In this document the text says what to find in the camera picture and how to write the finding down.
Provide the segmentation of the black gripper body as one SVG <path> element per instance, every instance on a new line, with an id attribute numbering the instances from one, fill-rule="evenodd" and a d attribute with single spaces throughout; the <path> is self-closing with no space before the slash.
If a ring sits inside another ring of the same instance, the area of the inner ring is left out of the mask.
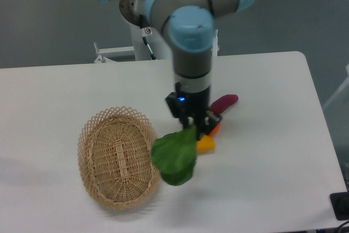
<path id="1" fill-rule="evenodd" d="M 199 126 L 209 108 L 210 87 L 196 93 L 185 92 L 184 85 L 179 81 L 174 87 L 177 115 L 183 128 L 186 129 L 189 126 L 189 117 L 194 120 L 196 126 Z"/>

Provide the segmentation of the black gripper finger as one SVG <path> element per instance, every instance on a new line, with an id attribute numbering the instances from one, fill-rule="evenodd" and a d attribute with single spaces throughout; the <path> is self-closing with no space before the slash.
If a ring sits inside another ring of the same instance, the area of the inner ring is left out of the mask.
<path id="1" fill-rule="evenodd" d="M 209 135 L 222 121 L 220 114 L 213 111 L 206 111 L 197 125 L 197 139 L 201 140 L 205 135 Z"/>
<path id="2" fill-rule="evenodd" d="M 182 107 L 182 102 L 178 99 L 176 92 L 171 92 L 165 101 L 174 118 L 179 119 L 182 129 L 185 129 L 185 111 Z"/>

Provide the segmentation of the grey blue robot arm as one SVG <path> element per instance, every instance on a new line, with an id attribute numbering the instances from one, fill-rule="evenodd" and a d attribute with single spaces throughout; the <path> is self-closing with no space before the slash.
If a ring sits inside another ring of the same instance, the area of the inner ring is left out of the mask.
<path id="1" fill-rule="evenodd" d="M 255 0 L 143 1 L 143 8 L 135 11 L 138 21 L 157 30 L 172 51 L 174 91 L 166 97 L 168 107 L 183 128 L 193 123 L 200 139 L 221 121 L 209 109 L 214 21 Z"/>

